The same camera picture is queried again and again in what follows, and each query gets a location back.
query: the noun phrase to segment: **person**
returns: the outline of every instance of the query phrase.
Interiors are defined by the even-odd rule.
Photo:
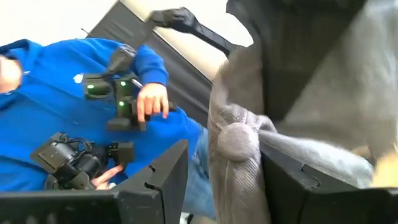
[[[23,39],[0,47],[0,191],[44,188],[47,174],[29,156],[57,132],[97,145],[134,142],[134,162],[123,171],[113,164],[92,181],[101,190],[109,188],[109,180],[120,183],[178,140],[188,139],[183,211],[215,219],[206,161],[207,130],[180,108],[169,113],[168,73],[152,49],[140,47],[131,65],[143,84],[137,97],[138,119],[153,115],[146,131],[107,131],[106,123],[115,115],[114,103],[84,99],[78,77],[104,72],[119,46],[106,39],[64,40],[48,46]]]

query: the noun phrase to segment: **gray upholstery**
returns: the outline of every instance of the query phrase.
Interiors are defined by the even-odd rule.
[[[372,177],[373,168],[362,157],[321,141],[279,134],[268,117],[256,115],[262,113],[257,49],[232,54],[211,92],[209,162],[219,223],[271,223],[259,141],[357,187],[366,187]]]
[[[219,223],[271,223],[259,141],[351,185],[370,184],[372,166],[349,150],[367,145],[375,158],[394,150],[397,7],[395,1],[368,1],[282,123],[272,124],[260,115],[259,46],[237,50],[220,68],[208,119],[210,177]]]

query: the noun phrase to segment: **finger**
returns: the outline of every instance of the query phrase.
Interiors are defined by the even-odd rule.
[[[145,95],[143,94],[138,94],[137,116],[139,122],[145,122]]]
[[[154,99],[153,96],[147,96],[145,98],[145,114],[146,115],[151,115],[153,110],[153,105],[154,105]]]
[[[167,118],[169,115],[169,99],[167,99],[167,95],[162,97],[162,106],[163,106],[163,118]]]
[[[154,114],[159,114],[160,113],[160,98],[154,98]]]
[[[96,189],[97,190],[109,190],[109,181],[99,184],[99,186]]]
[[[121,172],[122,170],[123,166],[113,167],[112,169],[107,170],[103,175],[93,179],[92,183],[98,187],[99,185],[109,181],[112,177],[114,177],[116,174],[118,174],[118,172]]]

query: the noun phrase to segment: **camera rig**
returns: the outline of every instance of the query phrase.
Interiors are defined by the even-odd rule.
[[[45,189],[92,190],[91,180],[101,175],[108,159],[126,166],[134,160],[133,142],[114,142],[96,146],[84,139],[72,139],[66,134],[54,134],[30,158],[49,173]]]
[[[134,86],[141,88],[138,77],[130,71],[136,51],[124,44],[112,54],[106,71],[102,74],[84,74],[83,88],[86,100],[107,99],[111,95],[116,104],[116,117],[109,120],[106,129],[128,131],[138,126],[146,130],[146,122],[137,119],[137,100],[134,98]]]
[[[110,190],[44,190],[0,194],[0,223],[174,224],[188,176],[188,142]]]

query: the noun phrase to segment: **hand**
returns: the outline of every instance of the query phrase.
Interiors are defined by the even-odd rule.
[[[106,171],[103,175],[91,180],[97,190],[109,190],[109,180],[123,170],[123,166],[116,166]]]
[[[159,83],[148,83],[141,88],[137,99],[138,121],[145,121],[145,114],[159,114],[163,109],[163,118],[169,115],[169,99],[166,86]]]
[[[398,187],[398,152],[386,154],[376,162],[371,187]]]

